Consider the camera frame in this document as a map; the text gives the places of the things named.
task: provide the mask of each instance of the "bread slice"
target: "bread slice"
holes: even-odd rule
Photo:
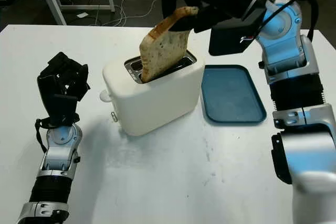
[[[197,7],[178,8],[143,38],[140,44],[143,82],[153,80],[182,59],[187,49],[190,30],[169,31],[169,29],[179,19],[196,15],[197,12]]]

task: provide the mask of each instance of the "toaster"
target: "toaster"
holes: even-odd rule
[[[203,71],[204,58],[187,51],[176,65],[143,83],[140,57],[118,57],[103,69],[107,89],[100,99],[112,103],[112,117],[127,134],[143,135],[195,108]]]

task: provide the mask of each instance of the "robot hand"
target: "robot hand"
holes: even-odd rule
[[[302,14],[296,0],[185,1],[200,12],[172,29],[211,28],[210,54],[242,52],[254,39],[260,43],[259,67],[265,71],[277,109],[274,124],[283,129],[272,137],[272,157],[277,176],[293,184],[294,223],[336,223],[336,122],[331,105],[324,102],[311,44],[316,0],[308,0],[312,7],[308,36],[300,35]],[[167,16],[176,0],[162,0],[162,5]]]
[[[90,89],[88,66],[58,53],[37,78],[38,87],[49,114],[35,123],[37,141],[44,156],[28,203],[23,205],[18,224],[63,223],[69,216],[68,197],[80,157],[77,147],[82,131],[75,122],[77,102]],[[39,128],[48,129],[48,148]]]

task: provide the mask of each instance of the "blue tray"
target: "blue tray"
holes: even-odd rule
[[[207,116],[220,123],[258,123],[266,111],[247,69],[206,65],[202,94]]]

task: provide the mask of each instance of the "gray floor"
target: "gray floor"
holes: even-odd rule
[[[86,4],[88,0],[72,0],[76,4]],[[122,0],[114,0],[114,4],[120,6]],[[127,16],[141,16],[148,12],[153,0],[125,0],[123,4]],[[93,0],[93,4],[108,4],[108,0]],[[330,43],[336,47],[336,0],[318,0],[320,6],[320,17],[316,29],[322,31]],[[300,3],[303,12],[303,28],[309,27],[310,6],[307,3]],[[120,10],[116,8],[115,13],[100,11],[97,25],[104,24],[120,17]],[[15,0],[10,6],[0,10],[0,30],[8,24],[56,24],[51,12],[44,0]],[[82,11],[64,12],[64,17],[70,25],[93,25],[97,11],[89,11],[89,18],[77,19],[76,15]],[[153,4],[152,11],[143,18],[128,18],[125,26],[153,27],[162,19],[161,1]],[[106,24],[113,26],[117,22]]]

